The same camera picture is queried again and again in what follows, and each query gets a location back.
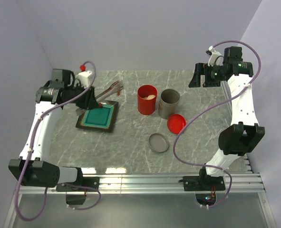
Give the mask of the steel serving tongs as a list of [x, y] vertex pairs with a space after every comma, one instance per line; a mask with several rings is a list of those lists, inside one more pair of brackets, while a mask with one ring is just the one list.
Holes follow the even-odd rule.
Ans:
[[[101, 92], [98, 95], [95, 95], [95, 98], [97, 100], [98, 103], [103, 102], [106, 98], [108, 98], [109, 96], [113, 95], [113, 94], [118, 94], [120, 95], [120, 92], [124, 89], [124, 85], [122, 81], [115, 81], [109, 88], [107, 88], [106, 90], [104, 90], [103, 92]], [[80, 116], [82, 115], [86, 110], [84, 109], [80, 109], [77, 107], [76, 109], [76, 115]]]

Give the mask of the steamed bun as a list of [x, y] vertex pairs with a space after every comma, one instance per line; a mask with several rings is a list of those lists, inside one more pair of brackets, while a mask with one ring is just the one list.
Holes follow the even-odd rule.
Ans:
[[144, 97], [145, 100], [151, 100], [154, 99], [156, 97], [156, 95], [149, 95], [147, 97]]

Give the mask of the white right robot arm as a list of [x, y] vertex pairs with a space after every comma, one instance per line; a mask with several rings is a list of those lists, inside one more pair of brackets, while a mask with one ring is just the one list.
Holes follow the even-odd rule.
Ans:
[[222, 176], [233, 161], [252, 152], [265, 135], [265, 128], [259, 125], [254, 110], [253, 66], [243, 61], [242, 48], [227, 47], [221, 54], [210, 46], [207, 53], [209, 61], [195, 65], [188, 86], [219, 87], [222, 81], [226, 81], [232, 98], [232, 120], [219, 135], [219, 149], [207, 162], [206, 173], [198, 178], [198, 185], [203, 190], [210, 189], [215, 183], [214, 177]]

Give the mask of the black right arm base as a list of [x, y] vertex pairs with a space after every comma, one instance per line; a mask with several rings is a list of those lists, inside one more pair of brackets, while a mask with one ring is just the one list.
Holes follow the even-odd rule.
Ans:
[[184, 191], [207, 192], [195, 194], [195, 199], [200, 206], [213, 206], [217, 201], [216, 192], [226, 189], [223, 177], [209, 175], [183, 176], [178, 183], [183, 184]]

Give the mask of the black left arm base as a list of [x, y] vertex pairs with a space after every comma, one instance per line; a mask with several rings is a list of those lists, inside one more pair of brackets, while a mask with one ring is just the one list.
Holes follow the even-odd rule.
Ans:
[[66, 194], [66, 203], [69, 206], [81, 206], [85, 203], [89, 193], [97, 193], [99, 177], [83, 177], [81, 183], [62, 183], [56, 186], [56, 192]]

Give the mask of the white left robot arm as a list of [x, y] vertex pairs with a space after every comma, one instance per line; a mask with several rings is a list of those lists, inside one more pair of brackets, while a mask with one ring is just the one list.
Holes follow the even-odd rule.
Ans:
[[36, 92], [35, 116], [26, 144], [9, 170], [19, 186], [53, 188], [67, 182], [73, 191], [84, 187], [78, 167], [59, 167], [49, 162], [50, 145], [64, 105], [73, 103], [85, 110], [98, 107], [92, 86], [95, 70], [75, 75], [70, 70], [53, 69], [52, 78]]

